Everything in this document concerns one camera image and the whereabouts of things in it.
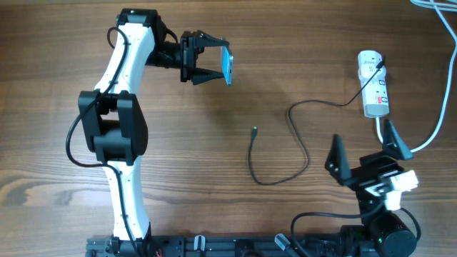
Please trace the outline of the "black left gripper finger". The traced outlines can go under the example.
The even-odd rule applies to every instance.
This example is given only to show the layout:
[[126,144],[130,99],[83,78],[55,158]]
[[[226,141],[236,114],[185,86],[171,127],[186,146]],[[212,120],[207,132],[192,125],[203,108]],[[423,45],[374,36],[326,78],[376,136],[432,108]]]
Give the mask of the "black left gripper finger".
[[229,46],[229,42],[224,39],[215,38],[203,31],[196,31],[194,36],[194,46],[196,48]]
[[213,79],[223,79],[224,74],[220,71],[213,71],[209,69],[200,69],[200,68],[195,68],[192,71],[191,75],[191,81],[193,85],[198,85],[205,83],[207,81],[213,80]]

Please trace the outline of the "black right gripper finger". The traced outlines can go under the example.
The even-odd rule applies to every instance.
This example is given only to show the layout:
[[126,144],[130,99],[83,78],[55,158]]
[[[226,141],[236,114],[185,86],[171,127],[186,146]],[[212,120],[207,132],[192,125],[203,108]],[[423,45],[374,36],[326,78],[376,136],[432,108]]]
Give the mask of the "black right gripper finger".
[[399,136],[392,120],[386,119],[383,122],[383,152],[390,157],[408,161],[413,159],[414,155]]
[[341,186],[348,186],[353,182],[343,141],[338,134],[333,135],[324,167]]

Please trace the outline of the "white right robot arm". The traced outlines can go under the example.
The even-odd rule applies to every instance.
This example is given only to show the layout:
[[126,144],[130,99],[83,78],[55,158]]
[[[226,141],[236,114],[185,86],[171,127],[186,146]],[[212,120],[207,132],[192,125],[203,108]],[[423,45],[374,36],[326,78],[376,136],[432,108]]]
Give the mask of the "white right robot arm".
[[384,121],[383,130],[381,151],[361,157],[356,168],[349,167],[343,141],[335,134],[325,169],[340,185],[356,193],[362,233],[377,254],[410,256],[418,239],[394,212],[401,209],[403,193],[418,187],[415,171],[398,163],[413,159],[413,153],[391,120]]

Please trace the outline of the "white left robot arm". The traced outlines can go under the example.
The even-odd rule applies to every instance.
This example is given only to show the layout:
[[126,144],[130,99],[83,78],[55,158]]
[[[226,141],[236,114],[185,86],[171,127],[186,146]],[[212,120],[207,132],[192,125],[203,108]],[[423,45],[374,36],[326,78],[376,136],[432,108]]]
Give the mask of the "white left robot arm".
[[198,85],[231,79],[233,56],[225,39],[185,31],[174,41],[154,9],[123,9],[116,18],[118,38],[109,65],[93,91],[79,95],[86,143],[109,181],[114,230],[108,252],[152,256],[151,225],[141,190],[141,160],[149,132],[137,91],[146,66],[179,69],[182,82]]

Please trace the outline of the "blue screen smartphone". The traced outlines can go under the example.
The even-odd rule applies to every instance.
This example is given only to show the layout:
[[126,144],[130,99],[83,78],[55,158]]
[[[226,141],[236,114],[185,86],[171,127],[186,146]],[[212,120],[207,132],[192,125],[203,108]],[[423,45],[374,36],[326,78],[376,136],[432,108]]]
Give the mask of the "blue screen smartphone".
[[226,84],[230,86],[233,77],[233,54],[229,46],[221,47],[221,70]]

